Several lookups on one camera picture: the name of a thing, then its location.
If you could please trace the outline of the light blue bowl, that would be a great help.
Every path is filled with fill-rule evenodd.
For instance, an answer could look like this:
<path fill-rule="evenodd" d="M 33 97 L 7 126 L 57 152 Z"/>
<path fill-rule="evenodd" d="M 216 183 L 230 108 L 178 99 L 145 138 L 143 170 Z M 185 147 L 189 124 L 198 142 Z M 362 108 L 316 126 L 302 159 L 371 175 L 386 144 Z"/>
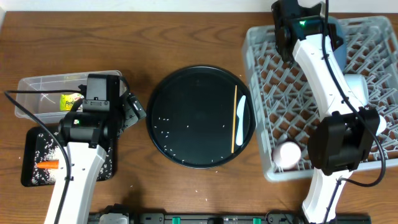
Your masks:
<path fill-rule="evenodd" d="M 345 80 L 357 99 L 366 106 L 369 103 L 369 93 L 365 77 L 360 74 L 346 74 Z"/>

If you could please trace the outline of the pink cup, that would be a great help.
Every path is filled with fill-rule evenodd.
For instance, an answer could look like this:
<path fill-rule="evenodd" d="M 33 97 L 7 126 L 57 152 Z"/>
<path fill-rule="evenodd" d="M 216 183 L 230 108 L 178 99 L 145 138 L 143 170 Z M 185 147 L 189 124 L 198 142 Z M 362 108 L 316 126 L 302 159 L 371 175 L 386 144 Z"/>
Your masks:
<path fill-rule="evenodd" d="M 291 169 L 300 160 L 302 155 L 300 147 L 292 142 L 286 141 L 279 144 L 272 152 L 272 160 L 277 167 Z"/>

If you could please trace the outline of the dark blue plate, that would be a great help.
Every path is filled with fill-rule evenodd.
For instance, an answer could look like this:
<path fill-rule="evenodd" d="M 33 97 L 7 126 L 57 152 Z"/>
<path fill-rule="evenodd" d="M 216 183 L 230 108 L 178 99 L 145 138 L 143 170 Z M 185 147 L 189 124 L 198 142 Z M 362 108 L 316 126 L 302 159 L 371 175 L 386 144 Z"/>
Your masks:
<path fill-rule="evenodd" d="M 338 66 L 340 70 L 343 71 L 346 66 L 347 46 L 343 28 L 335 17 L 328 17 L 328 36 Z"/>

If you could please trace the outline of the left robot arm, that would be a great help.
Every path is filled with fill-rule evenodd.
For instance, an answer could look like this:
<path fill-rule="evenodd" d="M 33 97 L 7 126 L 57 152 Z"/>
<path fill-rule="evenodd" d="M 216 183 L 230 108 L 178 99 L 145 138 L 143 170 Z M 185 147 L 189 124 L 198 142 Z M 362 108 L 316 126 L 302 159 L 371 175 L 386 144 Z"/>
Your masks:
<path fill-rule="evenodd" d="M 82 87 L 82 108 L 73 108 L 60 120 L 58 131 L 62 157 L 46 223 L 86 223 L 95 184 L 109 148 L 130 126 L 146 117 L 137 98 L 121 85 L 120 75 L 88 75 Z"/>

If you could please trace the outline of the white plastic knife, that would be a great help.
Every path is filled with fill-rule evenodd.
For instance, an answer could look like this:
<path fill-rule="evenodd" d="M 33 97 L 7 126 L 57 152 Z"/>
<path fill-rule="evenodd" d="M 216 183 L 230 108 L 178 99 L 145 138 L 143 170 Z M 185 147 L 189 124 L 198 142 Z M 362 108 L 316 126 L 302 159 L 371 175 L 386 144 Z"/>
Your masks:
<path fill-rule="evenodd" d="M 244 108 L 246 103 L 246 96 L 243 95 L 238 103 L 237 117 L 238 117 L 238 128 L 236 132 L 236 145 L 241 146 L 243 144 L 243 119 L 244 119 Z"/>

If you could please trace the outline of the light blue cup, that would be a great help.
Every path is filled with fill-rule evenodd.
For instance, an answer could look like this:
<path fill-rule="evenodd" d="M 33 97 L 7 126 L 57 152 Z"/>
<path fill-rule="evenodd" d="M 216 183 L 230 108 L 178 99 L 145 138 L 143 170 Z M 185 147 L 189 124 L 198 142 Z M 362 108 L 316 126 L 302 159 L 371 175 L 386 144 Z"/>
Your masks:
<path fill-rule="evenodd" d="M 387 128 L 386 120 L 385 120 L 385 118 L 382 115 L 380 115 L 379 116 L 379 126 L 378 126 L 377 131 L 376 131 L 376 136 L 379 136 L 380 134 L 382 134 L 382 132 L 386 128 Z"/>

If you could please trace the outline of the yellow foil snack wrapper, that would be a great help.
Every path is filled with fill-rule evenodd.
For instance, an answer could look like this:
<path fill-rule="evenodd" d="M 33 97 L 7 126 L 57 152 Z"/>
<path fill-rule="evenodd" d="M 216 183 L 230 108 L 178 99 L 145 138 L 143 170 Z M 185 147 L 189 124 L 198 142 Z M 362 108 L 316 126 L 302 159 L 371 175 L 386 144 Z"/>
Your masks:
<path fill-rule="evenodd" d="M 72 93 L 67 95 L 60 95 L 60 111 L 70 111 L 74 103 L 82 99 L 83 95 L 79 93 Z"/>

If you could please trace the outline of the orange carrot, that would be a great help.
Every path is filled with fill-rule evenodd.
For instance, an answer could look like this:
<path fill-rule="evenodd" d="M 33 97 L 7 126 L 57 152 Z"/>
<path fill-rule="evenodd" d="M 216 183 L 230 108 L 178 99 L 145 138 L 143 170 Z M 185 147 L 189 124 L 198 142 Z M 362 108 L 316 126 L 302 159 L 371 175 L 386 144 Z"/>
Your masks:
<path fill-rule="evenodd" d="M 36 168 L 38 169 L 54 169 L 57 170 L 59 168 L 59 161 L 43 161 L 36 164 Z"/>

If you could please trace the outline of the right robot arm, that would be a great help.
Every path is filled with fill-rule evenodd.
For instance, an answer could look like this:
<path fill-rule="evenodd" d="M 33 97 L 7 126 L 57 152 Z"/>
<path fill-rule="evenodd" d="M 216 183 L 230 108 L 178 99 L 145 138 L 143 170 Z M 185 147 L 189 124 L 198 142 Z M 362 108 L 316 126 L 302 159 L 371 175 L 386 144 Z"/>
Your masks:
<path fill-rule="evenodd" d="M 380 145 L 383 118 L 346 82 L 345 35 L 328 15 L 328 1 L 303 7 L 297 0 L 278 0 L 271 6 L 275 46 L 284 62 L 297 62 L 310 85 L 320 124 L 310 135 L 307 151 L 314 166 L 312 182 L 302 203 L 304 223 L 339 223 L 336 204 L 345 183 L 359 163 Z"/>

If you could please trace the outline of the wooden chopstick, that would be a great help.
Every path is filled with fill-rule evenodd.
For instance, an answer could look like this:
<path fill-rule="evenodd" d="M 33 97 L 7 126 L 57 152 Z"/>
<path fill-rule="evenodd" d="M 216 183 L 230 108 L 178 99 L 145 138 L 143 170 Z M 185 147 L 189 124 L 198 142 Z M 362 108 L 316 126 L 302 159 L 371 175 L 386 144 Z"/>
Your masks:
<path fill-rule="evenodd" d="M 233 125 L 232 125 L 232 140 L 231 140 L 231 153 L 234 154 L 234 145 L 235 145 L 235 127 L 236 127 L 236 100 L 237 100 L 237 90 L 238 87 L 235 85 L 234 87 L 234 104 L 233 104 Z"/>

